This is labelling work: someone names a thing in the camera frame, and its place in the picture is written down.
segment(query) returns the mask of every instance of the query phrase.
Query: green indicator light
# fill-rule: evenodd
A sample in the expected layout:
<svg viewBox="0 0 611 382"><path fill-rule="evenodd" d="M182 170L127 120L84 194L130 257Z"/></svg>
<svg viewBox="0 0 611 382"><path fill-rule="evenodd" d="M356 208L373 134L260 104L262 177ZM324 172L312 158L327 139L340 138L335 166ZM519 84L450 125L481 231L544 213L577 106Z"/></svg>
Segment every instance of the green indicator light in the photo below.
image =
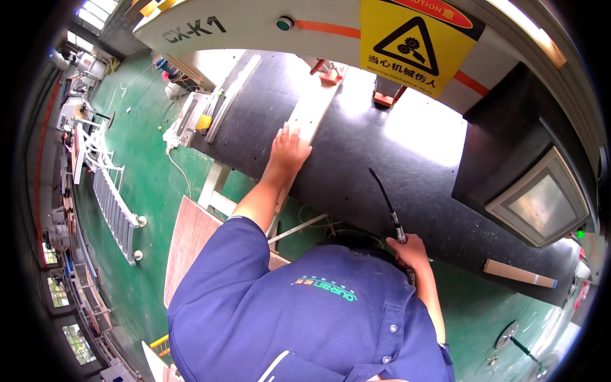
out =
<svg viewBox="0 0 611 382"><path fill-rule="evenodd" d="M282 20L276 21L276 26L280 28L280 30L282 31L287 31L289 30L289 28L291 28L290 25L288 25L286 21L282 21Z"/></svg>

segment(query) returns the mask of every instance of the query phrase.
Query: factory window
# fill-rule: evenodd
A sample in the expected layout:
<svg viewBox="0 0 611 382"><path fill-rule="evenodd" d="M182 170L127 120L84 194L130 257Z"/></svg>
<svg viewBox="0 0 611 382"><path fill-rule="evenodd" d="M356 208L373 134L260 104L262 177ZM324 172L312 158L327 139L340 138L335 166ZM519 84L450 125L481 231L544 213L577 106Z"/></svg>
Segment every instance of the factory window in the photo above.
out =
<svg viewBox="0 0 611 382"><path fill-rule="evenodd" d="M78 46L79 48L81 48L82 50L91 53L91 50L93 49L93 44L90 43L87 40L82 39L80 36L77 36L76 34L68 31L68 41L71 42L72 44L75 44L76 46Z"/></svg>
<svg viewBox="0 0 611 382"><path fill-rule="evenodd" d="M117 2L112 0L86 1L82 8L79 9L77 15L93 26L94 30L92 32L100 34L117 4Z"/></svg>
<svg viewBox="0 0 611 382"><path fill-rule="evenodd" d="M64 283L61 279L48 277L46 278L47 284L49 284L49 291L51 292L51 299L53 300L54 307L62 307L69 305L68 296L64 290Z"/></svg>
<svg viewBox="0 0 611 382"><path fill-rule="evenodd" d="M76 359L81 365L95 361L95 356L93 355L93 352L89 347L89 343L83 336L81 328L78 326L78 324L63 326L62 329L64 330L64 335L72 348L72 352L74 352Z"/></svg>
<svg viewBox="0 0 611 382"><path fill-rule="evenodd" d="M42 252L45 254L45 263L57 264L57 256L55 256L55 248L48 249L46 243L42 243Z"/></svg>

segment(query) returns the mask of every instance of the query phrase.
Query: workbench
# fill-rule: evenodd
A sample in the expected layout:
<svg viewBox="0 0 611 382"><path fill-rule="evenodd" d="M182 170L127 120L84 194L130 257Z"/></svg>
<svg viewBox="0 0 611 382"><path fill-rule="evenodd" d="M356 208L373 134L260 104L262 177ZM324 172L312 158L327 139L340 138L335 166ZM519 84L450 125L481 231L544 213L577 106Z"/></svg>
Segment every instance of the workbench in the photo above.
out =
<svg viewBox="0 0 611 382"><path fill-rule="evenodd" d="M261 61L225 114L214 141L196 136L191 147L256 180L271 142L289 120L309 80L308 66L293 54L246 51L223 89L249 59ZM488 218L452 198L467 122L416 91L392 108L372 102L375 75L349 68L312 141L313 151L290 196L380 237L394 235L378 185L380 177L405 232L418 234L435 261L562 306L573 284L580 248L562 239L544 249L524 244ZM215 112L221 107L216 105ZM486 259L558 280L556 288L483 272Z"/></svg>

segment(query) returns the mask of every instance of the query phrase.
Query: blue shirt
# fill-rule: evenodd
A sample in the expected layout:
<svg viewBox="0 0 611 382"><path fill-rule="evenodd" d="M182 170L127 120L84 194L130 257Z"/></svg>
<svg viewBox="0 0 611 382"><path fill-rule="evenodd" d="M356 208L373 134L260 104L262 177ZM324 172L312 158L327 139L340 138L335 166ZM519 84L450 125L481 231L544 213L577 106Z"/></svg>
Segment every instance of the blue shirt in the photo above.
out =
<svg viewBox="0 0 611 382"><path fill-rule="evenodd" d="M185 381L454 381L426 306L391 264L320 246L272 272L265 234L227 220L167 311Z"/></svg>

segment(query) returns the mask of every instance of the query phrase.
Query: green floor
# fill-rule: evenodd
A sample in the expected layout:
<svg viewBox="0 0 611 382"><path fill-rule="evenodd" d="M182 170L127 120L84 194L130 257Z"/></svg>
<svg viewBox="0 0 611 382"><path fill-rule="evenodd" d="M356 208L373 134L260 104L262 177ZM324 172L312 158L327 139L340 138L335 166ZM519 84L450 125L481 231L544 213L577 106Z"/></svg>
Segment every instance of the green floor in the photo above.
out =
<svg viewBox="0 0 611 382"><path fill-rule="evenodd" d="M115 150L115 164L125 165L123 199L132 212L148 219L144 228L134 232L133 249L144 253L136 266L127 264L103 220L91 189L92 174L85 174L76 190L81 227L86 231L92 257L100 267L107 303L112 309L113 334L143 376L148 375L148 366L141 341L150 343L167 334L163 306L167 253L182 195L188 195L185 178L165 154L166 143L158 129L160 125L166 126L160 120L171 101L164 93L165 83L158 73L151 68L146 70L149 64L148 54L129 57L116 73L98 85L90 99L98 111L116 112L115 121L106 133L106 145L109 150ZM126 87L143 70L121 97L123 90L118 84ZM129 113L125 112L127 108L131 108ZM170 106L166 116L176 109L176 104ZM170 154L189 178L192 198L197 200L213 160L182 146ZM232 171L222 193L239 201L254 185L253 179ZM280 218L280 231L299 224L301 207L298 201L289 200ZM301 218L306 220L315 214L306 207ZM280 240L277 249L284 257L295 259L320 242L325 230L322 227L304 229ZM433 263L433 270L457 381L520 380L532 361L516 347L508 346L493 354L491 357L499 358L488 366L490 361L486 355L501 330L520 318L522 328L529 328L516 338L535 348L535 352L536 349L541 352L554 344L557 337L554 330L562 332L568 323L570 314L549 304L448 265Z"/></svg>

